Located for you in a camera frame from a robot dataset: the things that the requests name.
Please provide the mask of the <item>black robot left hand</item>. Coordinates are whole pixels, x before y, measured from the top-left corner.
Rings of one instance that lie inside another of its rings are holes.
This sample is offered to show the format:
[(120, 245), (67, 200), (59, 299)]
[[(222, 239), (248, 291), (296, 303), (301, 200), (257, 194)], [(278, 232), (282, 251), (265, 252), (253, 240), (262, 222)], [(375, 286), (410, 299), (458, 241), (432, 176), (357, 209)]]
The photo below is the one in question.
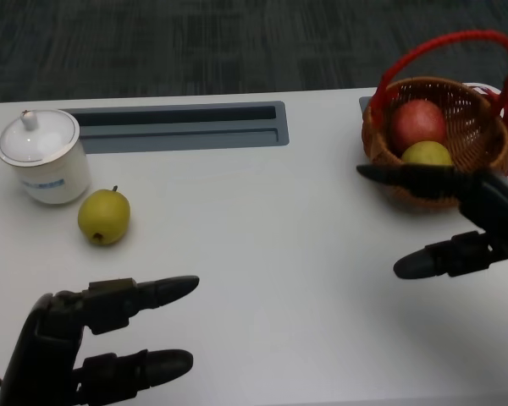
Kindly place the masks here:
[(41, 296), (0, 381), (0, 405), (109, 405), (185, 375), (193, 356), (182, 349), (101, 354), (80, 368), (75, 360), (86, 328), (95, 335), (124, 328), (140, 311), (182, 299), (198, 284), (197, 276), (147, 283), (125, 278)]

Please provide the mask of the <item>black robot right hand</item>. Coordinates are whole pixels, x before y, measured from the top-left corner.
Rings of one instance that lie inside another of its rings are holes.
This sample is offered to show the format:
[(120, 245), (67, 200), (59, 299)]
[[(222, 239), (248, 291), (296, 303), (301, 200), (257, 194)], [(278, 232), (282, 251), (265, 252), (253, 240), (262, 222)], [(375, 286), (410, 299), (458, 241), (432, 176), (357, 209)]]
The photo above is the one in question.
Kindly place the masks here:
[(427, 200), (453, 197), (459, 212), (484, 232), (463, 233), (425, 246), (394, 264), (400, 279), (459, 277), (508, 260), (508, 180), (492, 170), (464, 173), (450, 166), (364, 164), (356, 170), (379, 184)]

